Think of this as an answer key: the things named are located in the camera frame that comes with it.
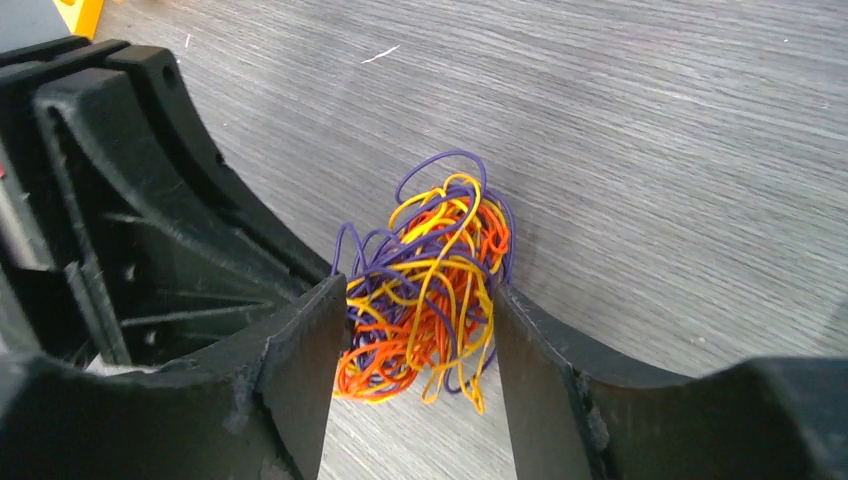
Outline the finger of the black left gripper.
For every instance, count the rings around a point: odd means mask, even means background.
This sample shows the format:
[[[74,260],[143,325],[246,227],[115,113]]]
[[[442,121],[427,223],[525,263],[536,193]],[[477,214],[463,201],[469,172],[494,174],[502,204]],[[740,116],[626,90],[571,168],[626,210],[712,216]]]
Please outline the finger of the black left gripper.
[[[171,51],[69,36],[1,56],[1,348],[154,366],[329,264],[227,164]]]

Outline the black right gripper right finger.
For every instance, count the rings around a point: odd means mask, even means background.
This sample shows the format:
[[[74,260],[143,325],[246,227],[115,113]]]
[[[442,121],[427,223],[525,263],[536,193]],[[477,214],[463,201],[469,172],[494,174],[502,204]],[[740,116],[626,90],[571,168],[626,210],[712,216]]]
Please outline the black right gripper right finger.
[[[753,358],[693,378],[628,356],[510,286],[494,326],[521,479],[843,479],[847,362]]]

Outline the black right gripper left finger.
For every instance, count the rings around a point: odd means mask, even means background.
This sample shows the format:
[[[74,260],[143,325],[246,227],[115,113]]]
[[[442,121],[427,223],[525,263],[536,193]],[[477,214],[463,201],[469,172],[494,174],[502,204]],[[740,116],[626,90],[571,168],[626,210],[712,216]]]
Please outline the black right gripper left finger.
[[[328,278],[153,373],[1,359],[5,479],[314,479],[346,320]]]

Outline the orange plastic bin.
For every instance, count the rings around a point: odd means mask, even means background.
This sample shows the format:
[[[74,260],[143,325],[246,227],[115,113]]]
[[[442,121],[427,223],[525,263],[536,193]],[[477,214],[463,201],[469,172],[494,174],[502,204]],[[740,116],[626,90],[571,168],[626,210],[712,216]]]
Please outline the orange plastic bin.
[[[95,37],[104,3],[104,0],[54,0],[70,32],[89,40]]]

